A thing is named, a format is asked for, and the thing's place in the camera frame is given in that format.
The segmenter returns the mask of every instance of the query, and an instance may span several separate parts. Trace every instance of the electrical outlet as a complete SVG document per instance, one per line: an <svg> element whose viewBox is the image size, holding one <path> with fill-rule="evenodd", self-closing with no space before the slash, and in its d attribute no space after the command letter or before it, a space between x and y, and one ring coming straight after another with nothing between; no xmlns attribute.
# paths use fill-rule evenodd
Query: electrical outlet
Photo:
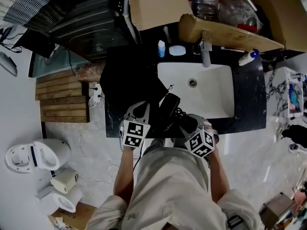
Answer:
<svg viewBox="0 0 307 230"><path fill-rule="evenodd" d="M94 92L93 101L99 103L101 101L101 97L98 96L102 94L102 89L99 83L95 85L95 88L97 88L97 90Z"/></svg>

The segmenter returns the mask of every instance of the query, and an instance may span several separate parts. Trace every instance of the floor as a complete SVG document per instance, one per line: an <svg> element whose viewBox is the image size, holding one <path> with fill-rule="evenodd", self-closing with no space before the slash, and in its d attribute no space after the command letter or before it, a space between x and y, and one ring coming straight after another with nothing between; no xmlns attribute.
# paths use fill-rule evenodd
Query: floor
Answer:
<svg viewBox="0 0 307 230"><path fill-rule="evenodd" d="M46 123L46 130L48 138L60 138L70 145L72 156L65 167L100 181L80 176L77 184L83 192L82 202L98 207L112 194L121 150L118 138L106 138L103 102L90 109L90 119L88 124ZM306 126L302 119L291 124ZM224 135L218 144L231 187L240 190L256 210L280 192L293 195L292 188L307 165L307 155L291 154L291 141L278 137L279 127L285 125L285 119L268 117L266 129Z"/></svg>

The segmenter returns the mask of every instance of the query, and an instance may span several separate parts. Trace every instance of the soap bar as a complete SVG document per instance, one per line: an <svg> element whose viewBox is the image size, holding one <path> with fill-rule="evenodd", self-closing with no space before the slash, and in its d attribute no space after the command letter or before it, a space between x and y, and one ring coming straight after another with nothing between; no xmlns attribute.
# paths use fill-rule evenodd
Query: soap bar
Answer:
<svg viewBox="0 0 307 230"><path fill-rule="evenodd" d="M182 56L186 54L186 48L179 45L171 46L169 48L169 53L173 56Z"/></svg>

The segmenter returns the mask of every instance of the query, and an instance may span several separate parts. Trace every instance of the cardboard box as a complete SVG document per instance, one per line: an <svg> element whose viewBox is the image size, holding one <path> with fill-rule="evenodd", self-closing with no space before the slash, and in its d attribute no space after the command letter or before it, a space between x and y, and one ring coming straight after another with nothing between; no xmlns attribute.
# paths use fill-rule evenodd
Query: cardboard box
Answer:
<svg viewBox="0 0 307 230"><path fill-rule="evenodd" d="M94 206L79 202L77 204L75 213L70 213L64 209L59 208L56 212L48 217L55 226L58 225L56 218L62 218L62 222L66 226L74 230L84 230L86 224L92 218L96 210L97 208Z"/></svg>
<svg viewBox="0 0 307 230"><path fill-rule="evenodd" d="M212 44L260 52L286 48L307 51L307 16L300 0L252 0L271 23L275 41L233 26L195 18L188 0L130 0L131 18L138 30L179 22L179 38L195 43L202 31L211 32Z"/></svg>

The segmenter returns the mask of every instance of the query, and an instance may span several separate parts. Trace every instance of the plastic bag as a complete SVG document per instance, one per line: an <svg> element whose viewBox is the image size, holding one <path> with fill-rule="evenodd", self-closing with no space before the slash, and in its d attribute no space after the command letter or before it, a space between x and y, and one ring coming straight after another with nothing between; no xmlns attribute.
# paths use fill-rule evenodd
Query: plastic bag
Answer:
<svg viewBox="0 0 307 230"><path fill-rule="evenodd" d="M263 27L246 0L221 0L219 21L254 33Z"/></svg>

